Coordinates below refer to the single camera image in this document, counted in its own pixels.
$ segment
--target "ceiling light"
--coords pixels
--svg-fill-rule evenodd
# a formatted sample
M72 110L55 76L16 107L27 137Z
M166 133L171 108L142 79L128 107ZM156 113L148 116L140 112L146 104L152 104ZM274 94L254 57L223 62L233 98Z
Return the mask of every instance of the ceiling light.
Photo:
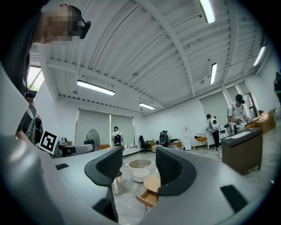
M208 23L214 23L215 22L215 15L212 8L212 5L209 0L199 0L201 7L203 8L205 18Z
M144 103L140 103L139 104L140 106L143 106L143 107L145 107L145 108L148 108L148 109L155 109L154 107L152 107L152 106L150 106L150 105L147 105L147 104L144 104Z
M216 77L216 68L217 68L217 64L214 63L212 64L212 73L211 73L211 80L210 80L210 84L213 84L215 81L215 77Z
M100 86L97 86L97 85L94 85L92 83L88 83L88 82L85 82L85 81L82 81L82 80L78 80L77 85L81 86L81 87L89 88L89 89L92 89L92 90L95 90L95 91L99 91L99 92L102 92L102 93L105 93L105 94L109 94L109 95L115 94L114 91L111 91L111 90L106 89L104 87L100 87Z
M261 60L261 58L262 58L264 52L265 52L265 46L263 46L263 47L260 49L258 58L256 58L256 61L255 61L255 63L254 63L254 66L258 65L258 63L260 62L260 60Z

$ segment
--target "cardboard box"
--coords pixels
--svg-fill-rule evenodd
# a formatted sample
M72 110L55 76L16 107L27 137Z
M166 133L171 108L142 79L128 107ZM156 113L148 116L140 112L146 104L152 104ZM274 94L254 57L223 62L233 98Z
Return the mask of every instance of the cardboard box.
M275 128L275 118L273 111L263 112L261 116L253 119L254 127L262 128L262 133L265 134Z

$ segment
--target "black pants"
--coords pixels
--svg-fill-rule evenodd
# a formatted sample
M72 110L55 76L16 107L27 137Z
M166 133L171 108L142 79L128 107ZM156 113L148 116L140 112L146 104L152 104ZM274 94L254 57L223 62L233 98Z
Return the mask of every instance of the black pants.
M220 143L220 133L219 131L215 131L212 133L212 136L214 138L214 141L215 141L215 147L218 148L219 147L219 143Z

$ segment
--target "gray roller blind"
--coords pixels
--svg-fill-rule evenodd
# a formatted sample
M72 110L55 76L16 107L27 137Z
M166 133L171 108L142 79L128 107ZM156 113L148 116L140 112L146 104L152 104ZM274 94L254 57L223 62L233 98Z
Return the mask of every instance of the gray roller blind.
M111 114L111 132L118 127L122 132L125 145L133 144L133 118Z
M201 98L200 102L203 106L205 116L207 114L210 114L212 117L216 116L221 126L226 124L228 105L222 91L216 92L205 98Z
M247 94L247 93L250 92L249 89L248 89L248 87L247 87L247 85L246 85L246 83L245 83L245 81L239 83L239 86L240 86L240 88L241 88L243 94Z
M239 94L236 86L233 85L233 86L227 88L227 91L228 91L228 93L229 93L229 95L231 97L231 100L232 100L231 103L235 102L235 96Z
M110 143L109 114L79 110L76 126L76 145L83 145L90 130L96 130L100 137L100 144Z

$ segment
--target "dark brown desk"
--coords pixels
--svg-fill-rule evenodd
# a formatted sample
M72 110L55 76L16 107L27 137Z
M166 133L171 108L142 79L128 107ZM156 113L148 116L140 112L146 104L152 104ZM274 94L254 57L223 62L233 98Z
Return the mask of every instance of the dark brown desk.
M240 174L258 166L260 169L263 154L263 137L261 128L249 128L250 131L237 139L221 139L223 163Z

